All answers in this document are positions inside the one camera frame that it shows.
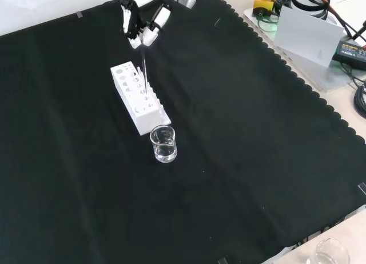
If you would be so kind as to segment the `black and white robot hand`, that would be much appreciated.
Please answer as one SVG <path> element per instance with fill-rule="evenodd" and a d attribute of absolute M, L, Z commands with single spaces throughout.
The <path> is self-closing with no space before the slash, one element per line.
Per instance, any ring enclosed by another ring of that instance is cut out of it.
<path fill-rule="evenodd" d="M 122 13 L 121 31 L 131 47 L 150 46 L 167 23 L 172 6 L 171 0 L 118 0 Z M 141 14 L 157 6 L 157 11 L 150 21 Z"/>

